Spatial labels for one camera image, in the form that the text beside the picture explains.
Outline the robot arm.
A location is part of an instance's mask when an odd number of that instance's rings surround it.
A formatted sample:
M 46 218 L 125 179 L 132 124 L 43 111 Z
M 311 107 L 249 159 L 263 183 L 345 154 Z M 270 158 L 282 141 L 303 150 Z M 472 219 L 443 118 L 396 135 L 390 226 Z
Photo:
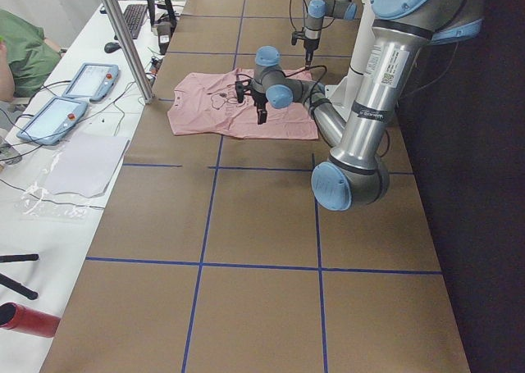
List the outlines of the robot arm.
M 312 173 L 315 198 L 332 211 L 367 205 L 388 189 L 377 149 L 418 54 L 426 46 L 478 35 L 483 6 L 484 0 L 366 0 L 353 51 L 360 65 L 349 72 L 359 82 L 345 81 L 347 116 L 320 84 L 288 78 L 272 46 L 257 51 L 253 78 L 236 91 L 250 92 L 259 123 L 267 119 L 267 106 L 303 104 L 331 148 Z
M 324 19 L 353 20 L 357 13 L 357 6 L 352 0 L 309 0 L 307 16 L 302 29 L 305 66 L 309 68 L 313 61 L 313 54 L 318 49 Z

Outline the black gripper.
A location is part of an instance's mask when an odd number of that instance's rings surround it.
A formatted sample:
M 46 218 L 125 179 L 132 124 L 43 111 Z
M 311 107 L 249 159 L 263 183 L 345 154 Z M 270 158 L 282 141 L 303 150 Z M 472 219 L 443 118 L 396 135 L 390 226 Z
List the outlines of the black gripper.
M 305 49 L 305 63 L 304 68 L 306 71 L 310 69 L 310 57 L 313 57 L 313 54 L 318 49 L 319 39 L 305 39 L 304 40 L 304 49 Z
M 257 108 L 257 123 L 261 125 L 263 122 L 267 122 L 266 104 L 268 100 L 265 93 L 261 93 L 255 89 L 252 90 L 252 98 Z

